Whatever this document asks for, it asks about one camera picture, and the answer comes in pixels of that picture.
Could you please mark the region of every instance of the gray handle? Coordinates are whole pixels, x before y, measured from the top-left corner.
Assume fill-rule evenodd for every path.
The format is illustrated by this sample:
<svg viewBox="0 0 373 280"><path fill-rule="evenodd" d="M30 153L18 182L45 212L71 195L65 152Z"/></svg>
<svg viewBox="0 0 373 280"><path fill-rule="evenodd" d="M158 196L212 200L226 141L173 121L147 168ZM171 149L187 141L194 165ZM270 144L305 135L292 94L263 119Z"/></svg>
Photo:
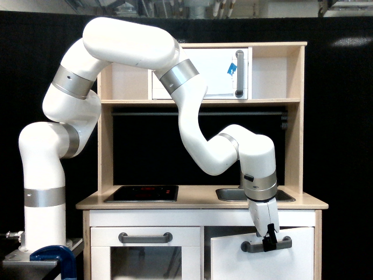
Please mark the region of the gray handle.
<svg viewBox="0 0 373 280"><path fill-rule="evenodd" d="M244 52L238 50L235 52L237 57L237 90L235 91L236 97L244 95Z"/></svg>
<svg viewBox="0 0 373 280"><path fill-rule="evenodd" d="M173 235L166 232L162 236L128 236L125 232L122 232L118 238L122 243L168 243L173 239Z"/></svg>
<svg viewBox="0 0 373 280"><path fill-rule="evenodd" d="M292 245L290 236L285 236L282 241L276 243L275 250L291 248ZM241 250L247 253L260 253L264 252L264 247L263 244L250 244L250 242L245 241L241 244Z"/></svg>

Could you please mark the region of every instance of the robotic arm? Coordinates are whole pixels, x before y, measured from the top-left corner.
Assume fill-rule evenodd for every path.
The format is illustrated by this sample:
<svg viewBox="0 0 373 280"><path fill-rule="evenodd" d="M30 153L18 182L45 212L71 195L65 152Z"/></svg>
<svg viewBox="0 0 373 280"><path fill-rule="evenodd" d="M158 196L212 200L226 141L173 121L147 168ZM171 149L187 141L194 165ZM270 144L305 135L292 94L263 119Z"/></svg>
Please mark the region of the robotic arm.
<svg viewBox="0 0 373 280"><path fill-rule="evenodd" d="M241 185L258 234L275 244L279 221L272 140L230 125L207 141L198 124L207 84L178 42L156 27L101 17L87 24L83 38L65 54L44 98L44 114L55 123L30 124L20 134L26 250L65 244L65 178L59 159L84 148L101 111L90 88L112 62L154 70L178 106L182 142L204 172L218 175L240 160Z"/></svg>

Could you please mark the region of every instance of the countertop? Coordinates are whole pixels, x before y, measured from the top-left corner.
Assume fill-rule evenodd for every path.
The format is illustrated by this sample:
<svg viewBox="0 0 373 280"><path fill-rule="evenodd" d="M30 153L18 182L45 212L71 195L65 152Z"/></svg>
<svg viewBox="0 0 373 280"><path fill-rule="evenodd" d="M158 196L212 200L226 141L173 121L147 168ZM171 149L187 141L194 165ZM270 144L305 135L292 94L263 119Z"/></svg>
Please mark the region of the countertop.
<svg viewBox="0 0 373 280"><path fill-rule="evenodd" d="M77 205L81 210L99 209L246 209L246 201L221 201L217 198L216 190L219 188L237 188L236 185L179 185L176 202L104 202L121 185L108 189L103 194L95 192ZM292 191L279 186L288 195L295 198L294 202L278 202L279 209L327 209L329 205L309 194Z"/></svg>

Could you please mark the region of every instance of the black induction hob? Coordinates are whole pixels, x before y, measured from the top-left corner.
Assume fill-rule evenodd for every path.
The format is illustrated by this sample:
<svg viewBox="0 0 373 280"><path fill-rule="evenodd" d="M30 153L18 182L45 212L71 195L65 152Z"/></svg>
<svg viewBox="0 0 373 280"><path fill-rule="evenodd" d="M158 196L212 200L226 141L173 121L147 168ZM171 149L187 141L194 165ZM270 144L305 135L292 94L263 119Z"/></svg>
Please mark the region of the black induction hob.
<svg viewBox="0 0 373 280"><path fill-rule="evenodd" d="M104 202L175 202L177 185L125 185Z"/></svg>

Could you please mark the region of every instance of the sink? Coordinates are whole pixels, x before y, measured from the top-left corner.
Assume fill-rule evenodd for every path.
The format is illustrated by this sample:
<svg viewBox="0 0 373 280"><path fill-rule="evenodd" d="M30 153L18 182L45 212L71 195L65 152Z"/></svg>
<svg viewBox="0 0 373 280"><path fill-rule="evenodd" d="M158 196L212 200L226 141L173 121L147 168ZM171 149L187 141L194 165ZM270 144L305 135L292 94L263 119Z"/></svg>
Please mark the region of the sink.
<svg viewBox="0 0 373 280"><path fill-rule="evenodd" d="M219 188L216 190L216 195L222 201L246 201L247 197L242 188ZM277 202L293 202L295 198L288 195L282 190L278 190L276 194Z"/></svg>

